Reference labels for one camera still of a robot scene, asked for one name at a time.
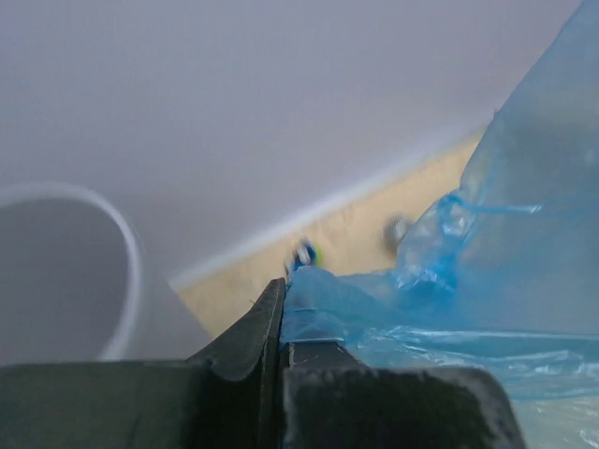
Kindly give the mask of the grey plastic trash bin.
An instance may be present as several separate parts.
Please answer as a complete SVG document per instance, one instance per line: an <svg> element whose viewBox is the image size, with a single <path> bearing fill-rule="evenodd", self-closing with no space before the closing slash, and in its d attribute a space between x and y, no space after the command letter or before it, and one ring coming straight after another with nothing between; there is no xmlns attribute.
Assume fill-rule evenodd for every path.
<svg viewBox="0 0 599 449"><path fill-rule="evenodd" d="M105 197L64 184L1 193L1 362L185 359L208 331Z"/></svg>

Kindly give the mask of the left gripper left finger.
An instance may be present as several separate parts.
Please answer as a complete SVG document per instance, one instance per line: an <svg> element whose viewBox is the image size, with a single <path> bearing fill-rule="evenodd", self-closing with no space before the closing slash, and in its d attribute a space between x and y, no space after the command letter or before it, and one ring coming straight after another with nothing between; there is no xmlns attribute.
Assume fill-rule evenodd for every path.
<svg viewBox="0 0 599 449"><path fill-rule="evenodd" d="M1 371L5 448L274 448L285 282L185 360Z"/></svg>

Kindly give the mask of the blue plastic trash bag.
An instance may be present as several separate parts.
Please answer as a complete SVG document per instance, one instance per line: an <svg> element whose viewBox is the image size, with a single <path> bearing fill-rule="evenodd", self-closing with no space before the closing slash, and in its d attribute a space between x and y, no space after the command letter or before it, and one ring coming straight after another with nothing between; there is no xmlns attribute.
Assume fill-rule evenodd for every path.
<svg viewBox="0 0 599 449"><path fill-rule="evenodd" d="M376 367L480 367L517 399L597 394L596 2L510 95L393 268L292 273L281 341L338 341Z"/></svg>

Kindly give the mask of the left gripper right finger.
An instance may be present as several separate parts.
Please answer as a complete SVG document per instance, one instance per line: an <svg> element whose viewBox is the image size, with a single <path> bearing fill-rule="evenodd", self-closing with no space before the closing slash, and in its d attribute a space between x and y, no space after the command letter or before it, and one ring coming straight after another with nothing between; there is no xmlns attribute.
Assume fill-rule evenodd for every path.
<svg viewBox="0 0 599 449"><path fill-rule="evenodd" d="M507 394L472 368L369 368L337 342L280 352L284 448L523 448Z"/></svg>

